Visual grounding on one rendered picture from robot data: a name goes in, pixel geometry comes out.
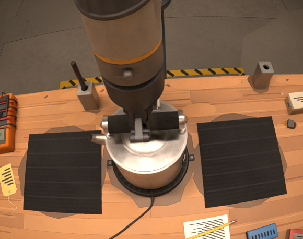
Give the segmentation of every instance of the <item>white paper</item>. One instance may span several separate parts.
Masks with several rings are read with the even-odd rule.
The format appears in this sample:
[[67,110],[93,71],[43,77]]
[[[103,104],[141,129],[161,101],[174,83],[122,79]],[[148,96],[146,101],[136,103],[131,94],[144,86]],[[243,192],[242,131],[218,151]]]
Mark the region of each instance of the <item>white paper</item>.
[[[201,219],[196,221],[184,222],[183,229],[185,231],[185,238],[198,235],[210,229],[228,223],[228,215],[222,215],[213,218]],[[198,237],[199,239],[230,239],[229,226],[225,226],[217,231],[210,232],[207,235]]]

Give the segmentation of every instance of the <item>orange multimeter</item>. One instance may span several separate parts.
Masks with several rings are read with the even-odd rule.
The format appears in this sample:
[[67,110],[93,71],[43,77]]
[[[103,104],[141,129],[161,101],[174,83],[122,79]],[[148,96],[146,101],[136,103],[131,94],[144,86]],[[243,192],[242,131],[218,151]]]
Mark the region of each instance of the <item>orange multimeter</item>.
[[2,92],[0,96],[0,153],[14,151],[17,98]]

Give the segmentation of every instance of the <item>yellow and black striped tape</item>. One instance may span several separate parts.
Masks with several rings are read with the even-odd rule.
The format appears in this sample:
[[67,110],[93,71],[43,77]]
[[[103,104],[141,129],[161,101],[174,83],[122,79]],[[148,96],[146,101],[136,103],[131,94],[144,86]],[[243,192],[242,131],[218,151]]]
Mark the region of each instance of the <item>yellow and black striped tape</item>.
[[238,74],[245,76],[243,68],[209,68],[194,70],[168,70],[167,77],[176,76],[202,76],[202,75],[222,75],[222,74]]
[[[102,83],[102,77],[100,76],[100,77],[95,77],[95,78],[85,78],[85,81],[93,81],[94,84]],[[78,80],[61,81],[60,90],[63,90],[66,87],[77,86],[77,85],[78,85]]]
[[[167,77],[176,76],[202,76],[202,75],[222,75],[222,74],[238,74],[245,76],[243,68],[209,68],[209,69],[194,69],[194,70],[168,70]],[[86,81],[93,81],[93,83],[102,83],[102,77],[86,78]],[[67,80],[60,83],[60,90],[66,87],[78,85],[78,80]]]

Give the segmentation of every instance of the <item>orange ring on robot arm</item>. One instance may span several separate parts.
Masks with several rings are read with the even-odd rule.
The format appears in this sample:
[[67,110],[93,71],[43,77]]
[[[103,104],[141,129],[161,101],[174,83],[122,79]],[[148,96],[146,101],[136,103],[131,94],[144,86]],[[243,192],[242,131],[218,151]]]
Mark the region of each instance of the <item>orange ring on robot arm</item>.
[[94,54],[104,62],[107,62],[107,63],[110,63],[110,64],[115,64],[115,65],[127,65],[127,64],[133,64],[133,63],[136,63],[136,62],[140,62],[140,61],[148,58],[149,56],[151,56],[160,47],[161,41],[162,41],[162,37],[160,38],[160,41],[157,43],[157,45],[151,51],[147,52],[144,55],[141,55],[139,57],[135,57],[135,58],[132,58],[132,59],[124,59],[124,60],[108,59],[108,58],[105,58],[103,56],[100,56],[93,49],[92,50],[93,50]]

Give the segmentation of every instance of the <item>wooden workbench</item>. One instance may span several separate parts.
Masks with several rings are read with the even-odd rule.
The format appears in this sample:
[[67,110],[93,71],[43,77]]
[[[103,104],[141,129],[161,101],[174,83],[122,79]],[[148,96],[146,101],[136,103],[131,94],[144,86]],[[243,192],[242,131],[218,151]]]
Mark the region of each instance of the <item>wooden workbench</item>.
[[[253,91],[249,81],[248,76],[167,79],[161,99],[183,109],[194,148],[198,144],[198,122],[210,122],[228,113],[272,116],[287,164],[287,194],[269,198],[254,207],[205,208],[204,198],[190,174],[180,202],[154,206],[117,238],[184,238],[184,221],[223,214],[238,220],[230,227],[232,239],[245,239],[246,231],[271,223],[277,224],[281,239],[288,237],[290,228],[303,229],[303,114],[289,117],[284,103],[288,93],[303,91],[303,75],[274,75],[269,90],[264,93]],[[19,180],[18,168],[28,148],[29,134],[66,126],[101,130],[103,115],[112,114],[118,107],[108,98],[104,85],[96,86],[96,89],[100,95],[99,112],[84,112],[75,88],[16,96],[15,151],[0,154],[0,167],[12,164],[18,190],[10,200],[18,209],[10,216],[14,206],[2,195],[0,186],[0,238],[109,238],[146,210],[113,186],[108,174],[102,189],[102,215],[76,214],[57,219],[41,212],[23,210],[20,187],[24,182]],[[284,120],[288,118],[297,122],[295,129],[284,126]]]

